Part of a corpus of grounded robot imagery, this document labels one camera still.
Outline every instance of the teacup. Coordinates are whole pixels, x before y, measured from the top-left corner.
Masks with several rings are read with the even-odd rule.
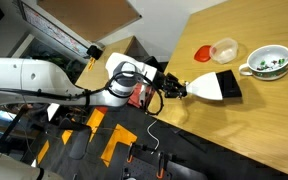
[[[242,75],[253,75],[260,80],[281,78],[288,72],[288,48],[281,45],[260,47],[248,56],[247,63],[242,64],[239,71]]]

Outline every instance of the red lid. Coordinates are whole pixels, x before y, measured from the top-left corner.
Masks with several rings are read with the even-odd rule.
[[[209,45],[202,46],[195,53],[194,59],[197,61],[200,61],[200,62],[206,62],[206,61],[210,60],[211,59],[210,48],[211,48],[211,46],[209,46]]]

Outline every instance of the wooden table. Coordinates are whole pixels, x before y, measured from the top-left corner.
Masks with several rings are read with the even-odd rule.
[[[113,52],[126,54],[134,40],[135,37],[131,36],[106,46],[102,56],[95,62],[93,68],[91,70],[88,69],[90,65],[89,62],[75,84],[89,90],[96,90],[104,87],[108,81],[108,72],[105,69],[108,58]]]
[[[220,65],[194,60],[202,45],[225,37],[238,41],[236,59]],[[288,74],[276,81],[242,76],[238,67],[255,49],[288,47],[288,0],[230,0],[191,15],[165,72],[192,81],[232,69],[242,99],[166,99],[158,119],[288,174]],[[159,106],[157,96],[151,111]]]

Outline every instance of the clear plastic container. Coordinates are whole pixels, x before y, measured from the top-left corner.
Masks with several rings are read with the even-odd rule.
[[[237,56],[238,44],[231,38],[222,39],[210,48],[210,56],[220,64],[228,63]]]

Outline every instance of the floor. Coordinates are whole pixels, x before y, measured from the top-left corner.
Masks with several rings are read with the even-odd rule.
[[[92,108],[89,112],[94,115],[94,112],[99,111]],[[104,113],[100,128],[97,128],[81,160],[74,160],[68,155],[76,141],[76,132],[72,133],[66,145],[63,144],[61,137],[63,131],[57,132],[57,135],[56,133],[53,135],[43,134],[33,143],[32,149],[34,153],[38,154],[45,146],[45,142],[48,141],[48,151],[41,159],[39,166],[62,175],[64,179],[122,179],[123,165],[128,154],[128,145],[125,139],[132,139],[134,135],[137,137],[136,143],[155,147],[156,140],[147,133],[147,127],[155,120],[144,114],[142,110],[131,106],[119,109],[109,108]],[[123,137],[115,136],[116,142],[118,142],[116,146],[110,145],[109,148],[106,148],[107,144],[110,144],[113,134],[121,132],[123,128],[130,134],[124,134],[126,138],[123,135]],[[288,180],[286,174],[161,121],[157,121],[150,128],[150,132],[160,140],[158,152],[176,154],[179,159],[184,160],[178,164],[201,172],[210,180]],[[111,158],[104,155],[107,149],[114,150]],[[148,152],[140,151],[134,156],[142,158],[143,161],[156,167],[158,164],[157,154],[151,155]]]

